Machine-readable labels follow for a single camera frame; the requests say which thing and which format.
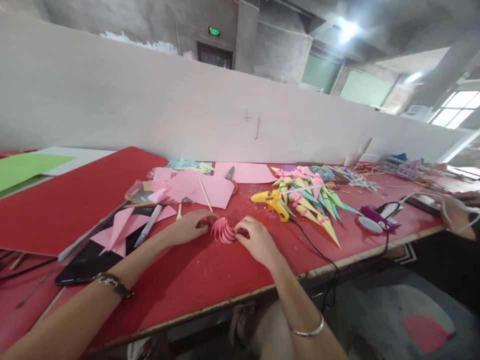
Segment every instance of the silver bangle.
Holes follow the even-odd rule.
[[[295,335],[298,335],[298,336],[301,336],[301,337],[304,337],[304,338],[310,338],[312,336],[320,334],[322,332],[322,330],[324,329],[325,319],[324,319],[324,316],[322,314],[320,314],[320,316],[321,316],[320,325],[318,325],[318,327],[311,332],[296,331],[296,330],[293,330],[290,325],[288,325],[288,327],[290,328],[290,331],[292,333],[294,333]]]

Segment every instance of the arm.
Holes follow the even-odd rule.
[[[432,196],[432,198],[438,204],[442,204],[442,200],[440,198],[443,199],[445,207],[442,206],[440,210],[441,219],[443,220],[443,223],[447,225],[448,228],[452,230],[452,232],[461,236],[462,238],[476,241],[477,236],[475,234],[473,227],[480,226],[480,221],[474,224],[473,226],[467,227],[461,233],[458,233],[458,232],[461,231],[468,224],[470,224],[470,222],[474,220],[475,217],[477,216],[477,214],[473,213],[467,207],[467,205],[474,205],[475,203],[478,203],[479,202],[478,199],[473,201],[467,201],[466,202],[467,205],[466,205],[462,201],[458,200],[458,198],[465,197],[465,193],[463,196],[462,194],[455,194],[454,196],[449,196],[449,195],[442,194],[440,192],[433,192],[433,191],[431,191],[431,193],[435,195],[435,196]]]
[[[208,210],[189,212],[108,272],[130,289],[163,250],[206,233],[205,218],[218,215]],[[94,281],[13,344],[1,359],[78,359],[121,300],[110,286]]]
[[[247,231],[250,238],[239,234],[241,229]],[[270,271],[290,327],[302,333],[315,330],[322,315],[297,281],[265,226],[246,216],[235,226],[235,233],[237,240]],[[300,359],[347,359],[327,324],[321,333],[313,337],[302,337],[292,332],[290,336]]]

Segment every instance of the white board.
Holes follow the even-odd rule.
[[[75,147],[60,147],[52,146],[45,149],[36,151],[37,154],[47,154],[47,155],[56,155],[56,156],[74,156],[76,157],[73,160],[70,160],[62,165],[54,167],[51,170],[44,172],[42,175],[48,176],[58,176],[73,169],[82,167],[83,165],[92,163],[98,159],[104,158],[107,155],[113,154],[115,151],[109,150],[93,150],[93,149],[82,149]]]
[[[343,164],[378,137],[434,162],[470,134],[6,14],[0,49],[0,150],[137,146],[168,159]]]

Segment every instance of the yellow glue gun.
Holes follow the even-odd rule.
[[[264,191],[253,195],[250,200],[255,203],[267,204],[268,210],[275,210],[280,215],[280,220],[286,223],[289,220],[290,215],[287,210],[285,210],[285,208],[282,206],[282,204],[279,203],[281,196],[282,195],[280,195],[279,190],[272,190],[271,192]]]

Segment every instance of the purple device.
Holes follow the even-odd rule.
[[[388,231],[389,233],[394,232],[396,229],[398,229],[402,224],[397,222],[397,223],[392,223],[389,220],[385,221],[383,217],[380,216],[378,212],[375,212],[376,207],[372,205],[368,206],[363,206],[360,209],[360,212],[365,215],[367,218],[373,220],[376,222],[378,225],[381,226],[382,229],[385,231]]]

